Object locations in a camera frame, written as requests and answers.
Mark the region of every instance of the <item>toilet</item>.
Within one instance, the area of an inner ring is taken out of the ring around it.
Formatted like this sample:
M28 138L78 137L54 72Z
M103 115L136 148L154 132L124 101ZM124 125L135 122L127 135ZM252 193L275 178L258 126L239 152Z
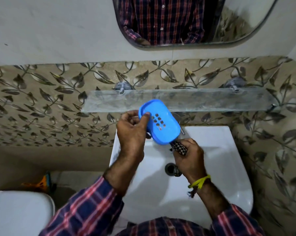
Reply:
M0 236L37 236L55 213L44 193L0 191Z

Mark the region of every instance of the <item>wash basin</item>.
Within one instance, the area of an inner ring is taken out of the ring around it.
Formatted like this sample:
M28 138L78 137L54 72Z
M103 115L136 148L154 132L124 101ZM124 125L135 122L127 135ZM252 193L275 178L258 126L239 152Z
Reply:
M253 193L248 175L227 126L183 127L185 136L193 138L204 150L205 167L212 182L229 202L250 213ZM171 146L161 146L152 139L146 139L145 157L123 198L125 203L121 217L141 223L167 216L190 220L203 227L209 227L211 219L205 205L195 195L189 198L187 179L169 176L165 171L168 163L175 163ZM115 135L110 165L116 160L120 143Z

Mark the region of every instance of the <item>yellow thread bracelet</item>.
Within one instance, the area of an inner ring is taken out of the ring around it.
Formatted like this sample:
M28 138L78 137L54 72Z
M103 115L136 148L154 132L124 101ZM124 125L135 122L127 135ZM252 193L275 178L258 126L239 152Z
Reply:
M201 189L206 179L211 179L210 175L200 178L199 180L195 181L193 184L189 185L188 187L193 188L197 186L199 189Z

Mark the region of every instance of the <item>sink drain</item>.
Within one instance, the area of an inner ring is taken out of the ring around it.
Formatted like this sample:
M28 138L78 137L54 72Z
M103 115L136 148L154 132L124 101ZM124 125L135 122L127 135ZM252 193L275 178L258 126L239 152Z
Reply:
M182 175L181 171L179 171L178 167L173 163L166 164L164 170L169 176L179 177Z

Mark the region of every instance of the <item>plaid shirt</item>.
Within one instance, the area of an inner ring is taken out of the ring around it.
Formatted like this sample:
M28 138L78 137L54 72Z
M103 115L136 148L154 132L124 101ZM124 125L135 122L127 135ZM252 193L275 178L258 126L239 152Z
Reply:
M124 203L112 186L100 177L91 187L70 198L39 236L107 235L116 223ZM213 220L210 230L182 219L157 218L128 226L118 236L166 235L251 235L264 236L256 220L235 205Z
M120 23L133 40L151 45L200 43L204 0L118 0Z

